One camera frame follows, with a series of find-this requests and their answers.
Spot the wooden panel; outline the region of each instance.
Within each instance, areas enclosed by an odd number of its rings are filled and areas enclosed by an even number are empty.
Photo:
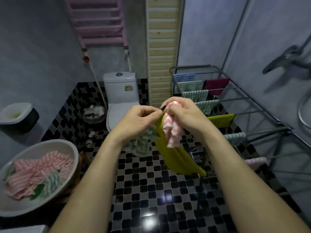
[[[170,88],[152,88],[151,89],[151,93],[171,93],[171,89]]]
[[[178,11],[149,11],[150,19],[177,19]]]
[[[169,97],[165,97],[165,98],[151,98],[151,103],[163,103],[164,101],[166,101]]]
[[[150,39],[174,39],[176,38],[176,31],[173,32],[149,32]]]
[[[151,106],[155,107],[155,108],[159,108],[160,109],[160,106],[162,105],[162,102],[159,102],[159,103],[151,103]]]
[[[166,71],[157,71],[157,72],[150,72],[151,77],[159,77],[159,76],[170,76],[169,70]]]
[[[161,57],[161,58],[150,58],[150,63],[173,63],[174,56]]]
[[[175,41],[167,41],[167,42],[150,42],[150,47],[175,47]]]
[[[179,0],[148,0],[149,7],[178,7]]]
[[[171,86],[171,82],[150,83],[150,88],[168,88],[170,86]]]
[[[173,67],[173,63],[150,65],[150,70],[169,70]]]
[[[177,21],[149,21],[149,29],[177,29]]]
[[[152,83],[160,83],[160,82],[170,82],[172,80],[171,77],[151,77],[150,82]]]
[[[151,50],[150,55],[174,55],[175,49],[172,50]]]
[[[152,98],[164,98],[164,97],[167,97],[169,98],[171,96],[171,93],[152,93],[151,94],[151,97]]]

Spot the sticker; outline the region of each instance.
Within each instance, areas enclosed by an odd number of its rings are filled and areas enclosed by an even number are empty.
[[[132,91],[133,90],[133,87],[132,86],[125,86],[125,91],[128,92],[128,91]]]

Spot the left hand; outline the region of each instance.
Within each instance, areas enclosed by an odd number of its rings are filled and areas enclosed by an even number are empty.
[[[162,116],[162,110],[147,105],[132,106],[122,120],[110,132],[116,142],[125,146],[130,140],[142,135]]]

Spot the toilet lid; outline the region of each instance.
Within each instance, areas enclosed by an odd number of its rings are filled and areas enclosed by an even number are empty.
[[[139,102],[110,104],[108,110],[108,126],[110,131],[118,124],[124,117],[126,112],[133,106],[139,105]]]

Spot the hand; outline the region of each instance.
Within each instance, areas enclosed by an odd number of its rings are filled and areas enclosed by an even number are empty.
[[[172,105],[166,112],[176,116],[180,124],[202,144],[205,143],[204,135],[207,132],[219,132],[218,129],[212,124],[211,121],[206,118],[206,116],[191,99],[183,97],[171,97],[163,102],[161,108],[172,101],[177,101],[180,103],[182,108],[176,105]]]
[[[132,106],[109,136],[125,146],[130,140],[142,135],[163,114],[162,110],[147,105]]]

